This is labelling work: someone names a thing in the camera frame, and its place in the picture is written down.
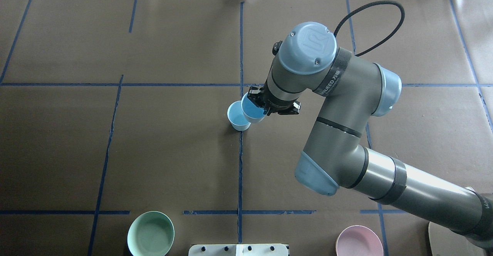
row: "light blue plastic cap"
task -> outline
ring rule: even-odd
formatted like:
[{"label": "light blue plastic cap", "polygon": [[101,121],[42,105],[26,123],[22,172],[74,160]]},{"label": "light blue plastic cap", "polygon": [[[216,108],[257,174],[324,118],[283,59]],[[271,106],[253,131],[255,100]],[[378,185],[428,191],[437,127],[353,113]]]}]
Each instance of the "light blue plastic cap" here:
[{"label": "light blue plastic cap", "polygon": [[380,64],[375,63],[380,69],[380,75],[382,77],[382,94],[380,95],[380,102],[373,116],[384,116],[389,112],[397,100],[402,90],[402,81],[396,73],[389,71]]},{"label": "light blue plastic cap", "polygon": [[304,186],[322,195],[332,196],[339,189],[334,179],[305,152],[301,152],[294,177]]},{"label": "light blue plastic cap", "polygon": [[294,74],[312,75],[327,68],[336,51],[336,38],[326,26],[304,22],[287,35],[279,48],[279,61]]}]

